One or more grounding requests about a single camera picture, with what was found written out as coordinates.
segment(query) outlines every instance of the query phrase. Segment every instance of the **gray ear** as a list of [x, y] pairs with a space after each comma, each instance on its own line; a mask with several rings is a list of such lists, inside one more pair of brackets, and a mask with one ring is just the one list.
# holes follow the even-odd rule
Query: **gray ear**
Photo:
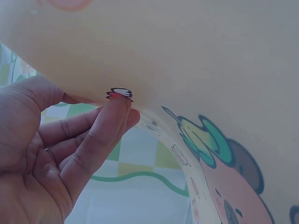
[[230, 148], [235, 156], [233, 168], [248, 182], [252, 189], [261, 194], [264, 189], [263, 176], [254, 158], [239, 143], [227, 139]]
[[299, 206], [293, 205], [290, 209], [291, 224], [299, 224]]

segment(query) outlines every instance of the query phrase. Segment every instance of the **hand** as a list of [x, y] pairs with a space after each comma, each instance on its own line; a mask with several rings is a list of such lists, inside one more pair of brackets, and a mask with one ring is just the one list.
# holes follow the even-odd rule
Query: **hand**
[[41, 76], [0, 89], [0, 223], [62, 224], [84, 186], [140, 119], [130, 100], [40, 125], [41, 112], [78, 103]]

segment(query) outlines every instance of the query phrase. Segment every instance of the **checkered pattern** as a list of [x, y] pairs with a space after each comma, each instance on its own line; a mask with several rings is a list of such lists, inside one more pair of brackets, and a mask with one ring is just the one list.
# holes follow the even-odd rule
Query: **checkered pattern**
[[[0, 62], [0, 87], [37, 74], [1, 44]], [[94, 108], [85, 104], [60, 103], [42, 112], [41, 123], [64, 119]], [[139, 128], [133, 128], [123, 136], [95, 176], [118, 177], [139, 171], [158, 173], [178, 188], [186, 188], [184, 174], [170, 150], [154, 135]]]

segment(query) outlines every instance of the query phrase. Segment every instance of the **printed drawing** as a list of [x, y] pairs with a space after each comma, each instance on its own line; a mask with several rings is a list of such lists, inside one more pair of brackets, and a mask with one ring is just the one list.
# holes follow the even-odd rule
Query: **printed drawing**
[[198, 187], [196, 186], [193, 178], [192, 177], [190, 177], [190, 178], [191, 178], [191, 183], [192, 183], [192, 187], [193, 187], [193, 190], [195, 192], [195, 195], [200, 199]]
[[291, 224], [299, 224], [299, 206], [293, 205], [290, 209]]
[[193, 206], [193, 215], [194, 215], [194, 218], [195, 218], [195, 222], [197, 224], [201, 224], [200, 216], [199, 216], [199, 212], [198, 212], [198, 208], [197, 208], [197, 205], [196, 205], [195, 198], [192, 199], [192, 206]]
[[[52, 6], [67, 12], [80, 11], [88, 6], [92, 0], [46, 0]], [[43, 5], [42, 0], [37, 0], [39, 5]]]
[[107, 99], [113, 99], [113, 98], [118, 98], [121, 96], [127, 97], [131, 102], [134, 102], [132, 98], [132, 92], [128, 89], [125, 88], [112, 88], [110, 92], [107, 92], [108, 96], [106, 97]]
[[170, 150], [172, 151], [172, 153], [174, 154], [174, 156], [177, 158], [177, 160], [179, 161], [179, 163], [182, 166], [189, 166], [191, 167], [189, 161], [187, 160], [187, 158], [184, 156], [184, 154], [182, 153], [182, 151], [177, 147], [177, 145], [173, 145]]
[[273, 224], [260, 197], [264, 189], [262, 172], [249, 152], [226, 138], [208, 118], [199, 115], [199, 126], [162, 108], [175, 119], [180, 136], [199, 161], [222, 223]]

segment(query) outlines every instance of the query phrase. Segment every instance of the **green wavy line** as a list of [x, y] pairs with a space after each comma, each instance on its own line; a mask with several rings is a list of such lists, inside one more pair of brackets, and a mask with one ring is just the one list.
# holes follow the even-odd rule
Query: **green wavy line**
[[185, 197], [189, 197], [189, 192], [187, 190], [178, 188], [177, 186], [173, 185], [169, 180], [167, 180], [164, 176], [157, 174], [157, 173], [153, 173], [153, 172], [134, 172], [134, 173], [130, 173], [130, 174], [127, 174], [124, 176], [118, 176], [118, 177], [92, 176], [91, 179], [95, 180], [95, 181], [101, 181], [101, 182], [119, 182], [119, 181], [125, 181], [127, 179], [130, 179], [130, 178], [136, 177], [136, 176], [151, 176], [151, 177], [157, 178], [173, 192], [175, 192], [179, 195], [185, 196]]

